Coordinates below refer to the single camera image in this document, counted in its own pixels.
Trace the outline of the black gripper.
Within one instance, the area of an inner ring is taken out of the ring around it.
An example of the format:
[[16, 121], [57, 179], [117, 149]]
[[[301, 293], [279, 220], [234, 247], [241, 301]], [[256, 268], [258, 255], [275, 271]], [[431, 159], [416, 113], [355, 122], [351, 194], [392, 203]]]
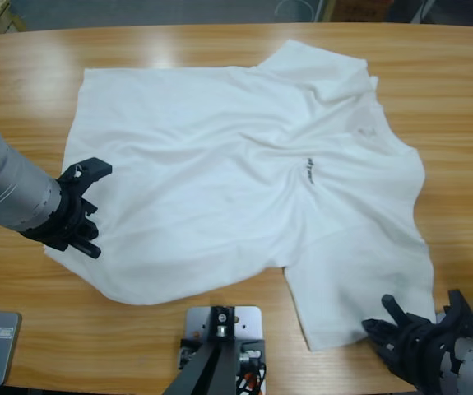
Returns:
[[83, 198], [93, 179], [57, 179], [60, 203], [45, 223], [21, 232], [27, 239], [38, 241], [50, 248], [65, 251], [72, 246], [90, 258], [97, 259], [101, 249], [92, 243], [99, 235], [97, 226], [88, 219], [97, 207]]
[[384, 309], [396, 324], [369, 318], [362, 321], [370, 336], [378, 336], [378, 356], [388, 369], [407, 383], [438, 383], [447, 371], [458, 374], [463, 358], [456, 356], [456, 342], [473, 336], [473, 320], [444, 318], [433, 324], [425, 318], [409, 319], [392, 295], [382, 299]]

